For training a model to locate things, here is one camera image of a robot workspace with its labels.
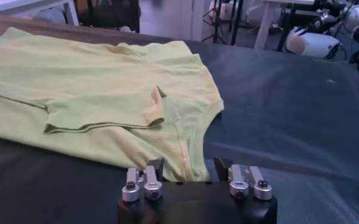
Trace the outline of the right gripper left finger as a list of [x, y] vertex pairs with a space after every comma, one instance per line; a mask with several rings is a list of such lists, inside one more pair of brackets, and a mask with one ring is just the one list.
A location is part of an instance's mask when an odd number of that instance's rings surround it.
[[122, 188], [122, 201], [136, 202], [141, 194], [148, 200], [158, 200], [162, 196], [164, 159], [149, 161], [143, 170], [128, 168], [126, 183]]

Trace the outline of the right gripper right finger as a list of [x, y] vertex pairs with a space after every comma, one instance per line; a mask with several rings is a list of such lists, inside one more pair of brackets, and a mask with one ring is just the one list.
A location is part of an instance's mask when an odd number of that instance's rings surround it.
[[271, 200], [272, 187], [264, 179], [257, 166], [243, 167], [230, 159], [214, 157], [213, 164], [220, 181], [227, 181], [230, 195], [236, 200], [244, 200], [250, 190], [257, 200]]

